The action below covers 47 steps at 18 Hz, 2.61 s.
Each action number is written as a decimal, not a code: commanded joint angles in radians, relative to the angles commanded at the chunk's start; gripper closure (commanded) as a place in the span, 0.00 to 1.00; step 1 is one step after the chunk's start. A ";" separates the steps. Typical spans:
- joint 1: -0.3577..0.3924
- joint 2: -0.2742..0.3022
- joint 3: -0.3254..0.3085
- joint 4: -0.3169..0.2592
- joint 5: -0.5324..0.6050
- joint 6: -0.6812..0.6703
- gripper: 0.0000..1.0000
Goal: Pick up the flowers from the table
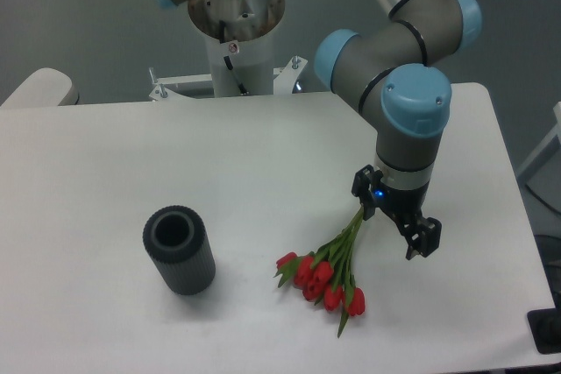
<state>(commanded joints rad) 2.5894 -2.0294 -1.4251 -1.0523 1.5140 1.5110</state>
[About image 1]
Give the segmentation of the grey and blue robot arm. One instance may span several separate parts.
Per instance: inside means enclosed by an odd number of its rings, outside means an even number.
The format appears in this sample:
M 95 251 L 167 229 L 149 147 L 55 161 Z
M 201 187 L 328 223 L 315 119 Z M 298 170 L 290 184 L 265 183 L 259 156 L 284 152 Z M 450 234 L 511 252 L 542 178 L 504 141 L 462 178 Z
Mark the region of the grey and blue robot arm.
M 270 95 L 269 35 L 285 0 L 156 0 L 186 5 L 208 41 L 217 97 Z M 451 84 L 435 63 L 469 46 L 480 34 L 476 0 L 378 0 L 388 26 L 370 38 L 350 30 L 326 37 L 316 50 L 318 79 L 377 132 L 375 160 L 359 170 L 352 194 L 366 217 L 381 211 L 408 244 L 407 258 L 438 248 L 441 223 L 422 205 L 441 137 L 450 116 Z

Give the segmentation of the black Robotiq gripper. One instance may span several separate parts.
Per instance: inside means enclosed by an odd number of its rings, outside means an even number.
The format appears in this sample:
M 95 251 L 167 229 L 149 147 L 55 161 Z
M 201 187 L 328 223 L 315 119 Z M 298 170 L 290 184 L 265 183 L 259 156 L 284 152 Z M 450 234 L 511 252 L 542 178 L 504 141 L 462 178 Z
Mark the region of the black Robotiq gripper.
M 354 175 L 352 195 L 359 199 L 363 219 L 370 219 L 380 208 L 405 238 L 408 245 L 406 259 L 428 257 L 438 249 L 442 231 L 442 223 L 436 218 L 423 216 L 428 184 L 413 190 L 400 190 L 379 182 L 380 170 L 375 170 L 372 165 L 364 166 Z

